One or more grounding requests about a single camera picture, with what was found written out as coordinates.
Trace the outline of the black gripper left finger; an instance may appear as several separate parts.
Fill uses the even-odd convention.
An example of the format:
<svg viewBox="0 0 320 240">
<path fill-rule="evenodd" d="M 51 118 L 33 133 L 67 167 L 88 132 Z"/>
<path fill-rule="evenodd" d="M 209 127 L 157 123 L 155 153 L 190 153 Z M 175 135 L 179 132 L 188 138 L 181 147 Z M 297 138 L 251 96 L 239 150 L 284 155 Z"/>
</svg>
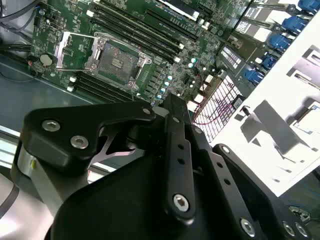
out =
<svg viewBox="0 0 320 240">
<path fill-rule="evenodd" d="M 184 100 L 170 94 L 158 109 L 133 101 L 42 108 L 24 119 L 20 160 L 34 168 L 28 177 L 55 217 L 77 191 L 135 160 L 168 149 L 191 149 L 185 132 Z"/>
</svg>

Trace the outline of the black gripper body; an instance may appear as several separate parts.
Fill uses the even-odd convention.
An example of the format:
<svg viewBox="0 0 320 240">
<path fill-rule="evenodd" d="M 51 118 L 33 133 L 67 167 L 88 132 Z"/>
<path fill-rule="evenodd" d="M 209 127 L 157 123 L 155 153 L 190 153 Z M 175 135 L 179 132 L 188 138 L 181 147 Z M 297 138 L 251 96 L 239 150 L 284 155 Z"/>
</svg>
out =
<svg viewBox="0 0 320 240">
<path fill-rule="evenodd" d="M 51 227 L 53 240 L 236 239 L 222 171 L 232 153 L 166 149 L 142 157 L 70 196 Z"/>
</svg>

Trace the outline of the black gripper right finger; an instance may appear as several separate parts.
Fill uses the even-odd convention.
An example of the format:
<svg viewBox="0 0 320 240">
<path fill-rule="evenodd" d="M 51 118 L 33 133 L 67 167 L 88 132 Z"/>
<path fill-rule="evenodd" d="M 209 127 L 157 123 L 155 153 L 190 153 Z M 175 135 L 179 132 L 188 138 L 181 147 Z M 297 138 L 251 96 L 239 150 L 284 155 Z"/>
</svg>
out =
<svg viewBox="0 0 320 240">
<path fill-rule="evenodd" d="M 210 146 L 183 108 L 196 167 L 196 218 L 185 240 L 310 240 L 311 232 L 226 145 Z"/>
</svg>

